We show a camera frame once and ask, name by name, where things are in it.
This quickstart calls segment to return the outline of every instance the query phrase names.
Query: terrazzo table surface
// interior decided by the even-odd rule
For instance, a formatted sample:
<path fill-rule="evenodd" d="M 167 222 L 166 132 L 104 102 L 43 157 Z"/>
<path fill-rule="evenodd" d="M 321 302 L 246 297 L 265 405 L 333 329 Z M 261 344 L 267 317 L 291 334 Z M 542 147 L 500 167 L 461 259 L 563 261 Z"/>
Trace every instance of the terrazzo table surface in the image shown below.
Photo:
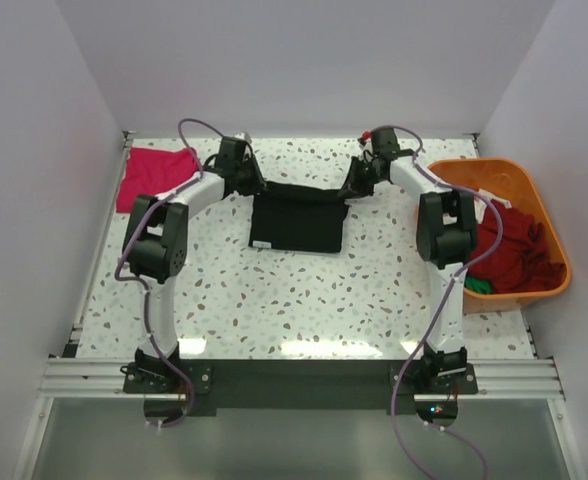
<path fill-rule="evenodd" d="M 205 159 L 218 140 L 194 140 Z M 138 139 L 134 147 L 179 150 L 180 140 Z M 414 143 L 402 140 L 402 147 Z M 254 139 L 267 180 L 338 188 L 354 139 Z M 425 141 L 421 162 L 475 157 L 471 140 Z M 429 323 L 429 284 L 415 248 L 415 204 L 379 184 L 353 200 L 337 255 L 248 247 L 252 198 L 232 195 L 189 224 L 187 264 L 175 296 L 181 356 L 208 359 L 404 359 Z M 85 306 L 77 357 L 130 358 L 141 340 L 142 293 L 113 272 L 128 216 L 114 214 Z M 520 311 L 466 315 L 471 359 L 533 358 Z"/>

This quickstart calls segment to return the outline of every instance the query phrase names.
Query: glass panel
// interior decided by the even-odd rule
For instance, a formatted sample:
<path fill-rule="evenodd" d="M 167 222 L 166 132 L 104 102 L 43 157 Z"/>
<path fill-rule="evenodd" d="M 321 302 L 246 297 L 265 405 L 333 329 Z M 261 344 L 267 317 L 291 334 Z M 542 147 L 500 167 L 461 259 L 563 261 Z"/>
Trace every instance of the glass panel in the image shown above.
<path fill-rule="evenodd" d="M 410 448 L 439 478 L 481 478 L 474 452 L 399 417 Z M 490 478 L 569 479 L 545 401 L 472 401 L 454 424 L 486 455 Z M 142 401 L 57 400 L 35 479 L 424 479 L 374 411 L 222 410 L 158 432 Z"/>

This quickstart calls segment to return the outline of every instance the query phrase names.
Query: green cloth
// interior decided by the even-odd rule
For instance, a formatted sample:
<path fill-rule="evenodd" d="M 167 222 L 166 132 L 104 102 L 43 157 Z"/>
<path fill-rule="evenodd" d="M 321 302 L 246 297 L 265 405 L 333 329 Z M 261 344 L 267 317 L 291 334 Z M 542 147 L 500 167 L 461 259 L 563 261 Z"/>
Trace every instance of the green cloth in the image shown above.
<path fill-rule="evenodd" d="M 479 280 L 478 278 L 465 277 L 465 288 L 482 295 L 489 295 L 492 293 L 492 284 L 487 280 Z"/>

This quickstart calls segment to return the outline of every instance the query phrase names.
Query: cable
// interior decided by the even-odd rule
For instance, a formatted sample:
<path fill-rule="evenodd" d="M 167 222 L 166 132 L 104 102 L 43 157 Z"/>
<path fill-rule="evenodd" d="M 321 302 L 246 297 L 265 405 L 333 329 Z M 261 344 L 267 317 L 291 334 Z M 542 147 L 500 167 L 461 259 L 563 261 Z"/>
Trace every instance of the cable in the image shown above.
<path fill-rule="evenodd" d="M 248 142 L 247 140 L 244 140 L 245 145 L 247 145 L 247 148 L 250 149 L 250 160 L 251 159 L 256 159 L 256 157 L 254 156 L 254 149 L 252 148 L 252 144 L 250 142 Z"/>
<path fill-rule="evenodd" d="M 214 160 L 215 158 L 216 153 L 207 157 L 207 160 L 205 160 L 205 163 L 203 164 L 203 169 L 207 170 L 207 168 L 210 166 L 210 163 L 212 163 L 212 160 Z"/>
<path fill-rule="evenodd" d="M 212 130 L 213 132 L 219 134 L 221 137 L 224 136 L 215 127 L 211 126 L 210 124 L 208 124 L 206 122 L 195 119 L 195 118 L 184 118 L 178 122 L 179 136 L 181 137 L 183 144 L 185 144 L 185 148 L 187 148 L 188 150 L 190 150 L 190 152 L 192 152 L 192 155 L 198 165 L 198 171 L 199 171 L 198 176 L 196 174 L 193 175 L 188 181 L 186 181 L 182 185 L 179 185 L 178 187 L 176 187 L 176 189 L 173 192 L 171 192 L 167 197 L 165 197 L 162 200 L 158 200 L 145 212 L 145 214 L 141 218 L 141 221 L 136 226 L 136 229 L 134 230 L 134 233 L 132 234 L 130 241 L 127 242 L 127 245 L 125 246 L 125 249 L 123 250 L 123 255 L 121 255 L 121 257 L 118 259 L 118 262 L 116 264 L 116 270 L 114 271 L 114 278 L 117 281 L 119 281 L 119 282 L 136 282 L 139 285 L 143 286 L 143 289 L 145 290 L 145 294 L 143 296 L 143 326 L 145 328 L 145 333 L 149 337 L 150 344 L 152 345 L 152 348 L 156 352 L 156 355 L 158 355 L 158 358 L 173 373 L 178 375 L 178 377 L 185 383 L 185 385 L 187 386 L 187 389 L 189 390 L 188 405 L 187 405 L 187 408 L 183 411 L 183 415 L 181 415 L 180 417 L 178 417 L 175 420 L 160 421 L 160 422 L 157 422 L 156 424 L 153 424 L 157 428 L 168 428 L 168 427 L 173 427 L 175 425 L 178 425 L 181 422 L 183 422 L 183 420 L 185 419 L 186 416 L 188 416 L 190 414 L 190 412 L 194 408 L 194 397 L 196 396 L 195 390 L 194 390 L 194 384 L 192 383 L 190 378 L 185 373 L 183 373 L 172 362 L 170 362 L 170 360 L 161 351 L 160 347 L 158 346 L 158 343 L 156 342 L 156 338 L 154 337 L 154 332 L 152 331 L 152 327 L 150 325 L 150 294 L 151 294 L 151 290 L 150 290 L 149 283 L 146 280 L 144 280 L 140 277 L 134 276 L 134 275 L 123 276 L 123 275 L 121 275 L 121 272 L 123 270 L 125 262 L 127 261 L 127 258 L 129 257 L 129 255 L 132 251 L 132 248 L 134 247 L 134 244 L 141 236 L 143 229 L 147 225 L 147 222 L 149 221 L 150 217 L 154 214 L 154 212 L 156 210 L 158 210 L 161 206 L 165 205 L 166 203 L 171 202 L 174 198 L 176 198 L 177 195 L 179 195 L 180 193 L 185 191 L 187 188 L 200 182 L 203 179 L 203 175 L 204 175 L 203 165 L 201 164 L 201 161 L 199 160 L 198 155 L 196 154 L 196 151 L 190 146 L 189 143 L 187 143 L 187 140 L 185 139 L 185 135 L 183 134 L 183 124 L 187 123 L 187 122 L 203 125 L 204 127 L 207 127 L 210 130 Z"/>
<path fill-rule="evenodd" d="M 418 458 L 416 458 L 416 456 L 407 447 L 407 444 L 405 443 L 405 440 L 403 439 L 403 436 L 401 435 L 401 432 L 399 431 L 398 425 L 396 423 L 396 396 L 398 395 L 398 390 L 401 386 L 401 382 L 403 381 L 403 376 L 405 375 L 405 372 L 407 371 L 412 360 L 414 360 L 416 355 L 418 355 L 420 350 L 427 343 L 427 339 L 429 338 L 430 334 L 432 333 L 432 330 L 434 329 L 434 326 L 436 325 L 436 322 L 438 321 L 438 318 L 440 317 L 440 315 L 443 311 L 443 308 L 445 308 L 445 303 L 447 302 L 450 294 L 452 293 L 452 289 L 454 288 L 454 285 L 458 281 L 459 275 L 461 275 L 463 272 L 465 272 L 465 270 L 472 267 L 473 265 L 476 265 L 477 263 L 485 260 L 488 256 L 490 256 L 492 253 L 494 253 L 494 251 L 498 248 L 498 246 L 501 243 L 501 240 L 503 238 L 503 220 L 501 219 L 501 215 L 499 214 L 496 207 L 492 204 L 492 202 L 489 201 L 487 198 L 485 198 L 483 195 L 479 194 L 476 190 L 473 190 L 473 189 L 467 188 L 467 187 L 463 187 L 460 185 L 451 185 L 449 183 L 443 182 L 438 177 L 433 175 L 429 170 L 425 169 L 422 165 L 420 165 L 417 162 L 419 152 L 425 151 L 425 149 L 423 148 L 423 140 L 421 139 L 421 137 L 418 134 L 416 134 L 412 130 L 409 130 L 405 127 L 399 127 L 397 125 L 384 125 L 384 126 L 375 128 L 374 130 L 372 130 L 372 132 L 374 132 L 376 130 L 383 129 L 383 128 L 394 128 L 394 129 L 406 132 L 406 133 L 410 134 L 411 136 L 413 136 L 418 141 L 419 146 L 418 146 L 417 150 L 414 152 L 414 154 L 412 155 L 412 165 L 418 170 L 418 172 L 423 177 L 425 177 L 427 180 L 429 180 L 430 182 L 432 182 L 434 185 L 436 185 L 438 187 L 451 188 L 453 190 L 457 190 L 460 192 L 467 192 L 467 193 L 472 194 L 476 198 L 480 199 L 492 211 L 492 213 L 496 217 L 496 221 L 498 224 L 496 240 L 494 241 L 492 246 L 486 252 L 484 252 L 482 255 L 476 257 L 474 260 L 471 260 L 468 263 L 466 263 L 465 265 L 463 265 L 461 268 L 459 268 L 454 273 L 454 275 L 452 275 L 452 278 L 450 279 L 450 281 L 445 289 L 445 293 L 443 294 L 443 298 L 441 299 L 438 307 L 436 308 L 436 312 L 434 312 L 434 316 L 432 317 L 432 320 L 430 321 L 430 324 L 427 327 L 427 330 L 425 331 L 423 338 L 421 338 L 421 340 L 419 341 L 419 343 L 416 346 L 416 348 L 414 349 L 414 351 L 412 353 L 410 353 L 407 360 L 405 360 L 405 362 L 403 363 L 403 366 L 401 367 L 401 370 L 398 373 L 398 378 L 396 380 L 396 383 L 394 384 L 394 389 L 392 391 L 392 398 L 390 401 L 390 411 L 391 411 L 390 413 L 391 413 L 391 420 L 392 420 L 392 428 L 394 429 L 394 434 L 396 435 L 396 439 L 398 440 L 398 443 L 401 446 L 401 449 L 403 449 L 403 452 L 405 452 L 405 455 L 407 455 L 407 457 L 416 466 L 416 468 L 418 468 L 421 472 L 423 472 L 430 479 L 438 480 L 438 478 L 433 473 L 431 473 L 426 467 L 424 467 L 421 464 L 421 462 L 418 460 Z M 435 430 L 440 430 L 440 427 L 438 427 L 438 426 L 435 426 L 433 424 L 429 424 L 429 425 Z M 457 432 L 449 430 L 449 429 L 445 429 L 444 432 L 447 433 L 448 435 L 460 440 L 461 442 L 463 442 L 467 446 L 469 446 L 472 450 L 474 450 L 474 452 L 478 455 L 479 459 L 481 460 L 481 463 L 483 464 L 483 480 L 487 480 L 489 478 L 489 466 L 487 464 L 487 459 L 485 458 L 485 456 L 483 455 L 481 450 L 474 443 L 472 443 L 470 440 L 465 438 L 460 433 L 457 433 Z"/>

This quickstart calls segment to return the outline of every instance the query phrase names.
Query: red cloth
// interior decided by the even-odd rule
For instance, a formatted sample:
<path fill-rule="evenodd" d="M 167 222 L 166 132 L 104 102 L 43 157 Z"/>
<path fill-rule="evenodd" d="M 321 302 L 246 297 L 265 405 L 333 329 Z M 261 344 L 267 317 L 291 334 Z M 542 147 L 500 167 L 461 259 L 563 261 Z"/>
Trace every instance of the red cloth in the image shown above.
<path fill-rule="evenodd" d="M 138 195 L 163 193 L 189 180 L 198 171 L 198 164 L 192 153 L 187 149 L 166 152 L 132 148 L 125 178 L 116 198 L 116 211 L 131 212 Z"/>
<path fill-rule="evenodd" d="M 469 275 L 489 281 L 496 293 L 552 290 L 560 286 L 565 265 L 550 262 L 543 225 L 516 208 L 505 208 L 494 200 L 492 203 L 503 220 L 503 240 L 494 253 L 470 268 Z M 496 234 L 496 218 L 488 208 L 478 226 L 478 247 L 472 258 L 486 252 Z"/>

